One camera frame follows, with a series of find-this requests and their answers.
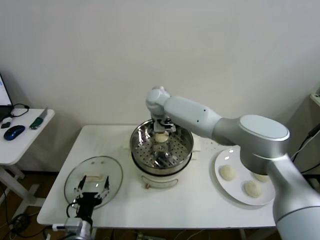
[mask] dough ball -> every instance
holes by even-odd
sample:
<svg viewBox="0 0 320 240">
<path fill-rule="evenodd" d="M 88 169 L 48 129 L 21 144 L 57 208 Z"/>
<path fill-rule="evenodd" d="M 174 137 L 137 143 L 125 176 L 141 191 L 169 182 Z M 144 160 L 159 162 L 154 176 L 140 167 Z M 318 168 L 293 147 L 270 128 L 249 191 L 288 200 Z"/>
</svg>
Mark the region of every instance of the dough ball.
<svg viewBox="0 0 320 240">
<path fill-rule="evenodd" d="M 236 170 L 229 164 L 220 167 L 219 174 L 224 180 L 227 181 L 233 180 L 237 175 Z"/>
<path fill-rule="evenodd" d="M 258 198 L 262 195 L 262 188 L 259 183 L 255 181 L 247 181 L 244 184 L 244 190 L 252 198 Z"/>
<path fill-rule="evenodd" d="M 269 181 L 269 177 L 268 176 L 265 176 L 265 175 L 260 175 L 260 174 L 256 174 L 254 173 L 253 176 L 258 179 L 260 182 L 263 182 L 263 183 L 266 183 Z"/>
<path fill-rule="evenodd" d="M 169 133 L 164 131 L 164 133 L 156 133 L 154 139 L 157 143 L 164 143 L 169 139 Z"/>
</svg>

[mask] stainless steel steamer basket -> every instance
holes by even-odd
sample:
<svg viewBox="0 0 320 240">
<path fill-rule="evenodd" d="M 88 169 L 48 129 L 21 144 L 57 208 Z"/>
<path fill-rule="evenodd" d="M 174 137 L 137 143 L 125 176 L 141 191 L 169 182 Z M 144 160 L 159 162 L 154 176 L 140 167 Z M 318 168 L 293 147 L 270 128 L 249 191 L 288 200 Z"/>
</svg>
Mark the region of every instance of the stainless steel steamer basket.
<svg viewBox="0 0 320 240">
<path fill-rule="evenodd" d="M 157 142 L 153 120 L 139 125 L 130 138 L 130 150 L 134 163 L 153 176 L 170 176 L 185 168 L 192 157 L 194 139 L 190 131 L 176 126 L 168 140 Z"/>
</svg>

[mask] white plate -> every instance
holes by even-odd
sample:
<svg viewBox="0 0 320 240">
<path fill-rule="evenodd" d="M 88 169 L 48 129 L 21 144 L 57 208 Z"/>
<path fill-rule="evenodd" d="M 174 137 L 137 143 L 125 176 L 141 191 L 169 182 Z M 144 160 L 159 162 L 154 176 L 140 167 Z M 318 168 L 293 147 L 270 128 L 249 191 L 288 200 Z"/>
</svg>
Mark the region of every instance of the white plate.
<svg viewBox="0 0 320 240">
<path fill-rule="evenodd" d="M 231 165 L 236 171 L 236 177 L 232 181 L 224 180 L 220 174 L 219 169 L 224 165 Z M 240 160 L 240 147 L 233 146 L 229 149 L 222 151 L 216 158 L 212 169 L 213 173 L 222 188 L 236 200 L 254 206 L 261 206 L 270 203 L 276 196 L 274 185 L 271 180 L 267 182 L 261 182 L 257 180 L 253 173 L 249 171 Z M 244 184 L 247 181 L 255 181 L 260 184 L 262 188 L 262 195 L 254 198 L 249 195 L 244 190 Z"/>
</svg>

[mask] white wall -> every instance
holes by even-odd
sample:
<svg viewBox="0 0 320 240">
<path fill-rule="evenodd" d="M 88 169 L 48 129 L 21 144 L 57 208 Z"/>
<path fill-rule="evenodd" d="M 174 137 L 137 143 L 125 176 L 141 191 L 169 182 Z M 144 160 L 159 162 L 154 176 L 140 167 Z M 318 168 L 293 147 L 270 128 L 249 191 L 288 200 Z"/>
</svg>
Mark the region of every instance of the white wall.
<svg viewBox="0 0 320 240">
<path fill-rule="evenodd" d="M 223 116 L 291 121 L 296 147 L 313 124 L 310 111 L 295 113 L 319 86 L 319 9 L 318 0 L 1 1 L 9 92 L 56 111 L 21 164 L 57 171 L 81 126 L 148 119 L 155 85 Z"/>
</svg>

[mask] floor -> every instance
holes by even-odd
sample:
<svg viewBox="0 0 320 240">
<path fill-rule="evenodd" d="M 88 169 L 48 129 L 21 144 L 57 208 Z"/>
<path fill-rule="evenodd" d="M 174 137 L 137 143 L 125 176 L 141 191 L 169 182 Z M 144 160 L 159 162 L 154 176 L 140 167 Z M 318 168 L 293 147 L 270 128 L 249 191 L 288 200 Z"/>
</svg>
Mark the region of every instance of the floor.
<svg viewBox="0 0 320 240">
<path fill-rule="evenodd" d="M 55 175 L 44 175 L 44 174 L 26 174 L 26 177 L 20 180 L 21 184 L 29 189 L 32 184 L 40 184 L 40 187 L 36 193 L 36 197 L 45 198 L 50 191 L 51 186 L 53 185 L 56 179 Z M 7 196 L 8 203 L 8 217 L 11 219 L 15 210 L 21 203 L 21 199 L 16 196 L 14 193 L 10 192 Z M 29 207 L 26 211 L 26 214 L 31 215 L 37 213 L 40 210 L 39 207 Z M 0 226 L 6 222 L 6 211 L 4 202 L 0 205 Z M 23 232 L 24 236 L 30 236 L 35 233 L 40 232 L 44 226 L 37 223 L 37 216 L 34 215 L 31 217 L 29 227 Z M 246 229 L 247 237 L 253 233 L 255 229 Z M 9 240 L 10 236 L 6 235 L 9 232 L 7 225 L 0 228 L 0 240 Z M 167 229 L 154 229 L 154 230 L 139 230 L 139 229 L 98 229 L 96 232 L 97 240 L 136 240 L 137 232 L 143 233 L 145 236 L 153 236 L 164 238 L 166 240 L 188 240 L 192 234 L 198 232 L 198 230 L 167 230 Z M 51 234 L 51 240 L 57 240 L 64 236 L 63 232 L 53 232 L 48 230 L 47 233 Z M 16 240 L 22 240 L 26 238 L 21 238 L 17 236 Z M 43 240 L 44 237 L 42 234 L 31 237 L 29 239 L 33 240 Z M 192 240 L 240 240 L 240 233 L 237 229 L 226 229 L 226 230 L 203 230 L 197 235 L 192 237 Z M 265 240 L 280 240 L 279 234 L 276 232 Z"/>
</svg>

